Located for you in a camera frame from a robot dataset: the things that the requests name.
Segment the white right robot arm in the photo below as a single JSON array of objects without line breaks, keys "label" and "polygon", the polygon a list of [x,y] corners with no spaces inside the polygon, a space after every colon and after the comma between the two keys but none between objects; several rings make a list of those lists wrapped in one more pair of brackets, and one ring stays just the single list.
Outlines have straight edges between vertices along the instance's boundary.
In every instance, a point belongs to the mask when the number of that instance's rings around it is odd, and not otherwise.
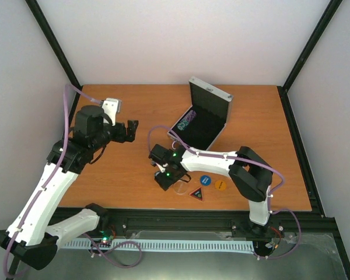
[{"label": "white right robot arm", "polygon": [[189,172],[213,173],[230,178],[239,193],[248,200],[250,221],[264,226],[269,220],[268,192],[273,171],[252,149],[210,152],[179,146],[175,150],[156,144],[149,159],[159,168],[155,181],[163,190],[187,176]]}]

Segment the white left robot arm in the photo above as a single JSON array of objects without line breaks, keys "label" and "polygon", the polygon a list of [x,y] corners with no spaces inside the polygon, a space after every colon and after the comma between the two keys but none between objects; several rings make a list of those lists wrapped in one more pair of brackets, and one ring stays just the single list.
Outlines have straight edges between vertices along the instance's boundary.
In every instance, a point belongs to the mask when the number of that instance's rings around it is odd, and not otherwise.
[{"label": "white left robot arm", "polygon": [[0,247],[28,266],[42,270],[57,251],[74,238],[94,231],[105,234],[110,227],[108,211],[91,203],[80,212],[50,225],[58,204],[86,165],[96,163],[110,142],[133,142],[137,120],[116,121],[121,102],[107,98],[83,106],[73,127],[66,127],[54,144],[38,185],[21,213],[6,229],[0,230]]}]

